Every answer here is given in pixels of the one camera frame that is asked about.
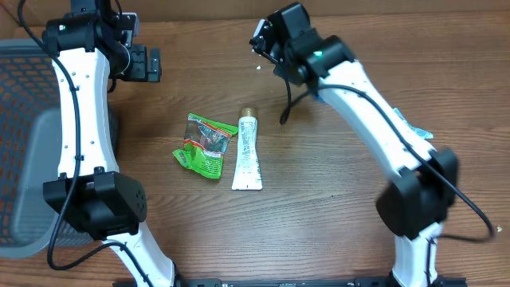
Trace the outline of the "teal tissue packet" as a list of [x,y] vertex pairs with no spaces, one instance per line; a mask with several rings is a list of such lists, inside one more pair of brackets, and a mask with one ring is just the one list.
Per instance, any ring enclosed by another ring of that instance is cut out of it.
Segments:
[[424,140],[431,140],[433,139],[434,137],[434,134],[431,133],[431,132],[428,132],[424,129],[421,129],[421,128],[417,128],[413,125],[411,125],[406,119],[405,117],[403,116],[403,114],[401,114],[401,112],[399,111],[398,108],[393,108],[393,111],[398,115],[398,117],[414,132],[416,133],[420,138],[424,139]]

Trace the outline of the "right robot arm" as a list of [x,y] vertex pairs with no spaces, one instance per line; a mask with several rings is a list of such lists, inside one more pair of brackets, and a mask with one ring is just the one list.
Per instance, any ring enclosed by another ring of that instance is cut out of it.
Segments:
[[388,180],[376,201],[395,236],[389,286],[445,286],[437,240],[455,201],[458,160],[437,151],[384,100],[354,53],[336,35],[321,37],[298,2],[259,21],[250,41],[276,75],[333,107],[367,146]]

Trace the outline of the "white tube gold cap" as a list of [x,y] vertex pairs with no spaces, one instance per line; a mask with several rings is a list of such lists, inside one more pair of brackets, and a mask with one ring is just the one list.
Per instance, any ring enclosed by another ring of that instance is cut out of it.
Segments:
[[238,120],[236,167],[233,176],[234,191],[261,191],[263,188],[257,156],[257,110],[243,108]]

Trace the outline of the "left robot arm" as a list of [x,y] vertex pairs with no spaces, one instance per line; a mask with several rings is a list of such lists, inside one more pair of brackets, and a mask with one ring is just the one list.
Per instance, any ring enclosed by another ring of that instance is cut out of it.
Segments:
[[175,286],[174,262],[159,248],[141,183],[120,172],[108,92],[118,81],[157,82],[160,52],[133,43],[139,19],[118,2],[74,1],[46,25],[43,43],[57,76],[61,104],[58,177],[45,201],[67,223],[114,251],[137,286]]

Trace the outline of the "green snack packet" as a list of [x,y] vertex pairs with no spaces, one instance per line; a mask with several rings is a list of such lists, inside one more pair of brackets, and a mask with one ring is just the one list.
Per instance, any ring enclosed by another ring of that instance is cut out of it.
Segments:
[[181,166],[208,179],[219,179],[223,158],[238,127],[190,113],[183,148],[172,152]]

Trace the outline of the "blue snack packet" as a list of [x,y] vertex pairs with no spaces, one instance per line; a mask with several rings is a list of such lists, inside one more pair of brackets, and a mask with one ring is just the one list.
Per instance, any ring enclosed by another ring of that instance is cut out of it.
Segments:
[[318,94],[316,94],[316,95],[314,96],[314,98],[315,98],[315,100],[317,100],[317,101],[319,101],[319,102],[321,102],[321,103],[325,103],[324,99],[323,99],[321,96],[319,96]]

